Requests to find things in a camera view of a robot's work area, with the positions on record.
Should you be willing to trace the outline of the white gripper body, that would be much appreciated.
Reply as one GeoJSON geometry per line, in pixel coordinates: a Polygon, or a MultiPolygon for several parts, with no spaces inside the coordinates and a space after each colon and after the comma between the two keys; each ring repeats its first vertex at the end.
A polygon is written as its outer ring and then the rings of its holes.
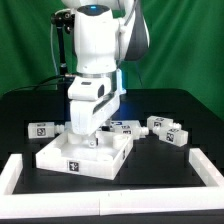
{"type": "Polygon", "coordinates": [[[72,130],[78,135],[93,134],[120,106],[119,93],[112,90],[109,77],[76,77],[68,98],[72,130]]]}

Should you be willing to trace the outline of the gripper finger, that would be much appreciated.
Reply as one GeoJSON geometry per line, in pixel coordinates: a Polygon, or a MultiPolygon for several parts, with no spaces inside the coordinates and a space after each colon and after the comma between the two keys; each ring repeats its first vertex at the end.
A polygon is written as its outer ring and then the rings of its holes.
{"type": "Polygon", "coordinates": [[[98,145],[98,139],[96,137],[96,134],[93,133],[88,137],[88,145],[91,148],[95,148],[98,145]]]}

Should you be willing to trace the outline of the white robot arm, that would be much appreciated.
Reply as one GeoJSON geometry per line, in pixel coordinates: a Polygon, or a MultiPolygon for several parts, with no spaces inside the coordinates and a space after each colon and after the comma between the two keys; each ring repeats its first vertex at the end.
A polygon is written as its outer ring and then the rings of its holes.
{"type": "Polygon", "coordinates": [[[139,0],[62,0],[74,19],[78,74],[68,89],[75,145],[95,147],[97,129],[118,110],[118,64],[140,59],[150,43],[139,0]]]}

